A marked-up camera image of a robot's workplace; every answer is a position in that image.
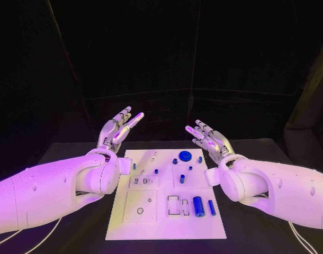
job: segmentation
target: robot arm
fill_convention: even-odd
[[[140,113],[127,124],[129,110],[127,107],[108,121],[98,148],[85,156],[37,165],[0,181],[0,233],[52,222],[114,192],[119,175],[131,173],[132,165],[115,153],[144,117]]]
[[[232,201],[301,226],[323,229],[323,173],[304,167],[249,160],[233,153],[223,135],[199,120],[196,123],[199,126],[194,129],[186,126],[186,130],[217,163],[217,168],[204,171],[209,185],[220,184]]]

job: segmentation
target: white board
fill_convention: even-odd
[[[207,186],[203,175],[207,169],[204,158],[199,163],[202,149],[186,149],[191,153],[189,162],[178,159],[181,151],[127,150],[125,157],[132,159],[135,170],[119,178],[105,240],[226,239],[213,188]],[[194,213],[196,196],[202,197],[203,217],[196,217]],[[170,210],[180,213],[168,215]]]

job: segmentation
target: robotic hand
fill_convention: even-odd
[[[210,186],[220,184],[232,201],[310,228],[323,229],[323,173],[235,154],[225,136],[196,120],[186,131],[209,151],[217,168],[204,171]]]
[[[144,117],[140,113],[125,123],[129,111],[127,107],[106,122],[96,149],[86,155],[27,168],[0,181],[0,233],[55,221],[114,192],[119,175],[131,173],[132,165],[115,153]]]

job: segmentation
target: blue cap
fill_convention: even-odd
[[[178,158],[180,158],[181,161],[190,161],[190,159],[191,159],[191,153],[189,151],[180,152]]]

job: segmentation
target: wire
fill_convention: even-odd
[[[310,252],[310,254],[317,254],[317,251],[315,251],[314,247],[310,245],[310,243],[308,243],[308,242],[304,240],[304,238],[300,236],[300,234],[298,234],[298,232],[297,232],[297,230],[295,230],[295,228],[294,228],[294,225],[292,225],[292,223],[291,223],[289,221],[288,221],[288,224],[289,224],[289,227],[291,227],[294,236],[295,236],[295,238],[298,239],[301,245],[304,246],[304,248],[307,249],[307,251]],[[304,240],[305,244],[310,246],[313,252],[308,250],[308,248],[307,248],[307,246],[304,245],[301,239]]]
[[[11,236],[8,236],[3,241],[0,241],[0,244],[6,242],[11,237],[14,237],[20,232],[21,230],[18,230]]]
[[[62,220],[62,218],[59,218],[57,223],[56,223],[56,225],[55,225],[55,227],[53,227],[50,233],[49,233],[47,236],[44,237],[44,239],[42,240],[42,242],[40,242],[24,254],[30,253],[30,252],[40,246],[40,244],[44,242],[44,240],[47,239],[47,237],[52,235],[52,232],[55,231],[56,226],[57,226],[60,220]]]

